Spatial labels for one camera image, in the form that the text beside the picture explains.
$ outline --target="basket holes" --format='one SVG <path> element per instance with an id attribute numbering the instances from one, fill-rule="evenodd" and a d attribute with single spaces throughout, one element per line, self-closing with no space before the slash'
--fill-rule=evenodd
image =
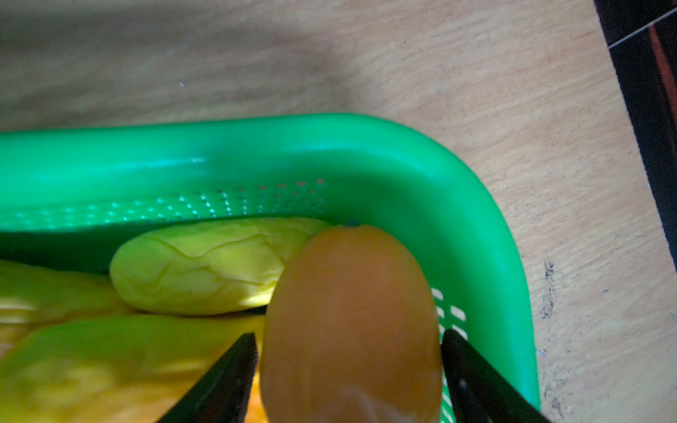
<path id="1" fill-rule="evenodd" d="M 455 305 L 452 305 L 452 315 L 460 321 L 465 321 L 466 319 L 465 311 L 459 309 Z"/>
<path id="2" fill-rule="evenodd" d="M 447 396 L 447 394 L 442 394 L 442 399 L 447 403 L 447 405 L 452 407 L 452 400 Z"/>
<path id="3" fill-rule="evenodd" d="M 444 417 L 447 419 L 449 423 L 452 423 L 454 421 L 454 419 L 452 419 L 452 415 L 449 414 L 449 412 L 444 407 L 442 407 L 442 414 L 444 414 Z"/>
<path id="4" fill-rule="evenodd" d="M 463 329 L 459 328 L 456 325 L 452 325 L 452 329 L 457 331 L 459 335 L 463 337 L 463 339 L 468 340 L 468 333 L 464 331 Z"/>
<path id="5" fill-rule="evenodd" d="M 442 295 L 442 291 L 438 290 L 437 288 L 430 288 L 430 292 L 432 292 L 433 296 L 438 300 L 440 301 L 444 300 L 444 295 Z"/>

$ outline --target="wooden surface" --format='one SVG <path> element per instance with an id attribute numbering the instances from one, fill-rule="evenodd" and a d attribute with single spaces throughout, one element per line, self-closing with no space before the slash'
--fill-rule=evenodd
<path id="1" fill-rule="evenodd" d="M 544 413 L 673 422 L 676 274 L 592 0 L 0 5 L 0 129 L 350 111 L 434 137 L 523 256 Z"/>

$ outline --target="yellow fruit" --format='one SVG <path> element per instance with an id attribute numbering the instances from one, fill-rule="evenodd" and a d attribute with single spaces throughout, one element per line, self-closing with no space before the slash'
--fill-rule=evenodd
<path id="1" fill-rule="evenodd" d="M 39 330 L 0 361 L 0 422 L 153 423 L 240 335 L 262 331 L 257 315 L 110 316 Z"/>
<path id="2" fill-rule="evenodd" d="M 0 357 L 37 328 L 132 312 L 107 276 L 0 261 Z"/>
<path id="3" fill-rule="evenodd" d="M 215 315 L 266 305 L 287 260 L 323 221 L 259 218 L 174 226 L 120 247 L 110 277 L 120 296 L 157 313 Z"/>

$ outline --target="mango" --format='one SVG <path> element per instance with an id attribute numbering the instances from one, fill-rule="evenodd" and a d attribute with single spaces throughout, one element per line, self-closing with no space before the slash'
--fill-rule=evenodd
<path id="1" fill-rule="evenodd" d="M 153 423 L 241 334 L 260 340 L 263 319 L 122 315 L 44 328 L 0 361 L 0 422 Z"/>
<path id="2" fill-rule="evenodd" d="M 108 276 L 0 261 L 0 358 L 38 328 L 134 311 Z"/>
<path id="3" fill-rule="evenodd" d="M 123 244 L 110 277 L 126 303 L 145 311 L 216 315 L 259 307 L 287 261 L 327 227 L 270 217 L 159 229 Z"/>

